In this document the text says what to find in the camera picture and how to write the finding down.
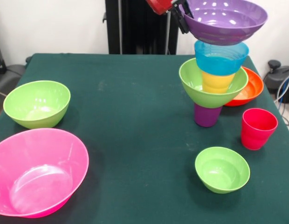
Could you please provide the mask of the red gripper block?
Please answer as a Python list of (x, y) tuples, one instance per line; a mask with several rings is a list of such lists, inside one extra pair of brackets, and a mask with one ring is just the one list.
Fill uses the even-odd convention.
[(181, 4), (185, 14), (194, 18), (187, 0), (146, 0), (146, 2), (158, 15), (171, 12), (182, 34), (189, 32), (189, 27), (178, 8), (178, 5)]

